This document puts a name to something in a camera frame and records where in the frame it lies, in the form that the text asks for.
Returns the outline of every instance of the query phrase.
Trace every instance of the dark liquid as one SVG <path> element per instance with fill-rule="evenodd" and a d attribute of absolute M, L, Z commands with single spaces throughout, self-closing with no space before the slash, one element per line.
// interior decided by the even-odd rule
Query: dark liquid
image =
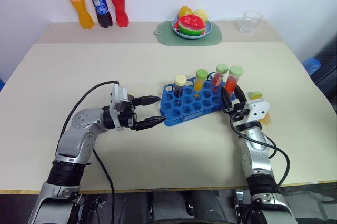
<path fill-rule="evenodd" d="M 108 28 L 109 26 L 112 26 L 112 18 L 110 15 L 110 12 L 107 12 L 105 15 L 98 15 L 97 19 L 101 27 Z"/>

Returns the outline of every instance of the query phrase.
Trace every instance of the blue object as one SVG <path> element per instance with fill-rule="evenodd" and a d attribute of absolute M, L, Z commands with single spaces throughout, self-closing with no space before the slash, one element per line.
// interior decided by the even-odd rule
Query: blue object
<path fill-rule="evenodd" d="M 5 86 L 5 83 L 0 80 L 0 90 Z"/>
<path fill-rule="evenodd" d="M 315 58 L 308 58 L 303 62 L 303 66 L 309 76 L 312 76 L 321 67 L 321 62 Z"/>
<path fill-rule="evenodd" d="M 211 76 L 213 73 L 210 73 L 204 82 L 202 91 L 195 92 L 193 85 L 185 86 L 180 98 L 173 94 L 174 84 L 168 84 L 164 87 L 160 102 L 160 113 L 166 117 L 165 125 L 177 125 L 225 108 L 221 97 L 221 88 L 225 85 L 225 82 L 222 81 L 220 86 L 214 87 Z M 187 82 L 190 81 L 194 84 L 194 79 L 195 77 L 187 79 Z"/>
<path fill-rule="evenodd" d="M 179 31 L 177 31 L 176 29 L 174 29 L 174 25 L 175 23 L 178 21 L 178 18 L 175 18 L 173 21 L 172 21 L 172 29 L 174 30 L 174 32 L 179 35 L 180 37 L 183 37 L 183 38 L 188 38 L 189 40 L 196 40 L 197 38 L 203 38 L 205 37 L 206 35 L 208 35 L 208 33 L 210 33 L 210 31 L 212 30 L 212 23 L 210 21 L 207 21 L 206 22 L 206 30 L 205 30 L 205 34 L 203 35 L 199 35 L 199 36 L 189 36 L 189 35 L 185 35 L 185 34 L 182 34 L 180 33 Z"/>

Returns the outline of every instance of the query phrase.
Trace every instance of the table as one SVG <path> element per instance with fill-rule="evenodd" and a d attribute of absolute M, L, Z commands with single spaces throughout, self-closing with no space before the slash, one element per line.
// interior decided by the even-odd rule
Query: table
<path fill-rule="evenodd" d="M 218 63 L 244 67 L 241 88 L 262 91 L 270 102 L 272 123 L 263 130 L 291 160 L 284 185 L 336 181 L 336 114 L 301 63 L 266 22 L 250 35 L 238 32 L 234 22 L 217 24 L 222 43 L 190 47 L 157 43 L 152 34 L 157 23 L 111 30 L 49 26 L 0 92 L 0 193 L 38 193 L 65 118 L 97 83 L 119 80 L 135 96 L 161 96 L 177 74 L 192 77 L 196 69 L 214 71 Z M 108 105 L 110 88 L 97 89 L 79 109 Z M 138 119 L 159 115 L 159 107 L 138 107 Z M 237 137 L 222 112 L 173 127 L 162 123 L 138 132 L 111 130 L 99 136 L 95 148 L 117 192 L 246 186 Z M 90 163 L 81 189 L 108 192 L 93 155 Z M 285 160 L 277 154 L 271 163 L 279 181 Z"/>

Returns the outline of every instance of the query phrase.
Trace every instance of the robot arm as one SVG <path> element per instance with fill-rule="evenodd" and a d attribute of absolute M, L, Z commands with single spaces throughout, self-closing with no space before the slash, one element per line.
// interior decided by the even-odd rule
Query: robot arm
<path fill-rule="evenodd" d="M 133 98 L 118 84 L 113 84 L 110 97 L 110 106 L 84 109 L 73 116 L 69 129 L 60 138 L 49 177 L 42 185 L 28 224 L 77 223 L 79 206 L 74 200 L 96 138 L 109 129 L 142 130 L 165 120 L 154 116 L 139 122 L 134 113 L 136 106 L 155 103 L 159 97 Z"/>
<path fill-rule="evenodd" d="M 234 131 L 242 135 L 271 145 L 268 138 L 262 133 L 259 119 L 264 118 L 269 109 L 269 104 L 263 99 L 247 101 L 242 90 L 237 86 L 235 95 L 240 103 L 232 107 L 229 96 L 222 88 L 222 97 L 225 103 L 225 113 L 231 116 L 231 126 Z M 239 138 L 241 150 L 241 167 L 248 183 L 251 194 L 251 204 L 248 211 L 241 211 L 241 219 L 247 223 L 296 224 L 285 196 L 275 182 L 274 173 L 269 161 L 269 148 L 243 137 Z"/>

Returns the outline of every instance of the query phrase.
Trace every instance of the test tube rack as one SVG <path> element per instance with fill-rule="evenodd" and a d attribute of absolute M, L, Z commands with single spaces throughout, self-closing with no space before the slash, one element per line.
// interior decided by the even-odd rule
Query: test tube rack
<path fill-rule="evenodd" d="M 190 83 L 190 85 L 184 87 L 183 95 L 179 98 L 173 93 L 174 83 L 164 87 L 160 113 L 166 117 L 165 125 L 177 125 L 225 108 L 221 97 L 221 88 L 225 85 L 225 82 L 222 81 L 220 86 L 214 87 L 212 85 L 214 73 L 208 75 L 202 90 L 199 92 L 193 90 L 195 77 L 187 79 L 187 83 Z"/>

